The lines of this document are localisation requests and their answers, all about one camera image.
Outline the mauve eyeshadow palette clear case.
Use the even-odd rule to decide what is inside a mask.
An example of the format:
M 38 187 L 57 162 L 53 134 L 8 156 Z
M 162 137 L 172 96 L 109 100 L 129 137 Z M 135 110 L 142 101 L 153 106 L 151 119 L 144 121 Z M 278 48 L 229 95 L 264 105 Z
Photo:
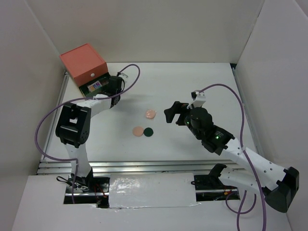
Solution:
M 107 85 L 109 83 L 109 80 L 108 79 L 101 79 L 100 80 L 100 84 L 102 85 L 102 86 L 105 86 L 105 85 Z

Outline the green drawer box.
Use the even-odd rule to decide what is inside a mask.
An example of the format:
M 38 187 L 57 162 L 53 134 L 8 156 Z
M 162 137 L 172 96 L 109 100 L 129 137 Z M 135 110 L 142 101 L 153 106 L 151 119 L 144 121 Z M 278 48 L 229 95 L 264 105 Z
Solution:
M 106 90 L 110 77 L 111 75 L 109 73 L 104 74 L 78 88 L 82 95 L 86 98 L 96 96 L 97 94 L 101 94 L 104 90 Z

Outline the colourful square eyeshadow palette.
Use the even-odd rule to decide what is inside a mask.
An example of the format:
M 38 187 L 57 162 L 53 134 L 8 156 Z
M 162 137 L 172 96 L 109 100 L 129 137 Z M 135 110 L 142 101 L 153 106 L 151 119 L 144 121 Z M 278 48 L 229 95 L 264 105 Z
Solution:
M 90 92 L 94 92 L 95 90 L 98 90 L 99 88 L 101 88 L 101 84 L 99 81 L 96 81 L 90 85 L 88 85 L 88 89 Z

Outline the orange drawer box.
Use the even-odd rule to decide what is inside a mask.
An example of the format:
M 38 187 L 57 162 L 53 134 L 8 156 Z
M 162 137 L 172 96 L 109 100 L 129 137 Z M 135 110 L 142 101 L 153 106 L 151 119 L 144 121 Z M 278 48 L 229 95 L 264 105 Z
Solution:
M 89 43 L 61 54 L 60 59 L 78 87 L 108 73 L 106 61 Z

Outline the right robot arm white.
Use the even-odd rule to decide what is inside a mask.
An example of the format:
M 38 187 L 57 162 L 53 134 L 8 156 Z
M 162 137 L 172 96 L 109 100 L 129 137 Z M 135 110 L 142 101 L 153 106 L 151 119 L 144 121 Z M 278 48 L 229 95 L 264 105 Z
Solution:
M 237 163 L 252 174 L 239 174 L 224 164 L 217 164 L 210 171 L 210 185 L 221 188 L 235 186 L 264 196 L 265 202 L 273 209 L 288 211 L 298 189 L 299 171 L 294 167 L 284 168 L 260 156 L 230 132 L 214 125 L 211 114 L 205 108 L 175 101 L 164 110 L 166 122 L 171 123 L 179 115 L 176 124 L 186 126 L 201 141 L 210 153 Z

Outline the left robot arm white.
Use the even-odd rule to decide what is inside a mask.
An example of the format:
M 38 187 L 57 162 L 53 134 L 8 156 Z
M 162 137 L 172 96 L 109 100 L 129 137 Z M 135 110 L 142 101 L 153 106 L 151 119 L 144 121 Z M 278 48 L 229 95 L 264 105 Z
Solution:
M 125 81 L 120 76 L 106 77 L 97 81 L 99 92 L 91 99 L 80 103 L 63 105 L 55 134 L 68 152 L 71 161 L 71 178 L 74 187 L 89 192 L 94 187 L 93 170 L 88 160 L 86 141 L 90 135 L 90 121 L 95 115 L 109 110 L 120 101 Z

